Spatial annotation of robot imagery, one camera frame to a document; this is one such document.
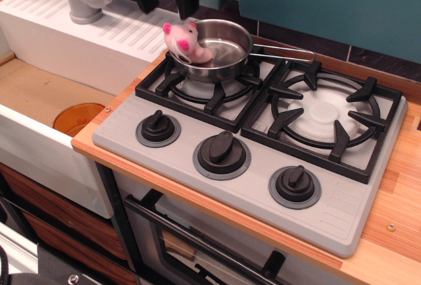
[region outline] toy stove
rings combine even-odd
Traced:
[[[93,142],[350,256],[407,102],[374,78],[273,60],[215,85],[185,79],[167,55]]]

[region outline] oven window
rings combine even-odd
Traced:
[[[177,274],[190,278],[196,284],[254,285],[240,272],[233,270],[217,259],[199,251],[173,234],[156,227],[158,251],[163,264],[170,265]]]

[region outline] pan handle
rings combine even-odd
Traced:
[[[283,50],[283,51],[294,51],[294,52],[297,52],[297,53],[306,53],[306,54],[309,54],[309,55],[312,56],[311,59],[301,59],[301,58],[293,58],[293,57],[283,57],[283,56],[276,56],[276,55],[261,55],[261,54],[258,54],[258,53],[250,53],[250,55],[256,56],[256,57],[269,57],[269,58],[277,58],[277,59],[284,59],[284,60],[291,60],[291,61],[303,61],[305,63],[312,63],[316,59],[316,54],[313,53],[312,51],[308,51],[308,50],[259,45],[259,44],[256,44],[256,43],[254,44],[254,46],[263,47],[263,48],[278,49],[278,50]]]

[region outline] white burner cap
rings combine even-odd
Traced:
[[[333,124],[339,116],[336,107],[327,102],[319,102],[310,106],[309,115],[311,119],[320,124]]]
[[[335,120],[340,121],[349,137],[357,134],[360,124],[348,116],[357,108],[346,100],[347,94],[328,88],[306,91],[303,99],[294,100],[288,110],[303,108],[304,113],[289,127],[298,134],[319,142],[335,142]]]

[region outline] oven handle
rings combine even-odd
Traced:
[[[285,261],[285,257],[280,252],[273,251],[264,265],[263,270],[260,272],[249,266],[247,263],[232,257],[230,254],[221,249],[218,249],[204,238],[168,218],[166,215],[158,212],[155,209],[155,203],[162,197],[162,195],[162,193],[156,190],[150,190],[141,201],[133,197],[133,195],[128,195],[124,199],[124,205],[153,224],[167,230],[193,247],[196,247],[198,250],[212,255],[217,260],[223,262],[231,268],[241,271],[249,278],[265,285],[282,285],[282,283],[274,280]]]

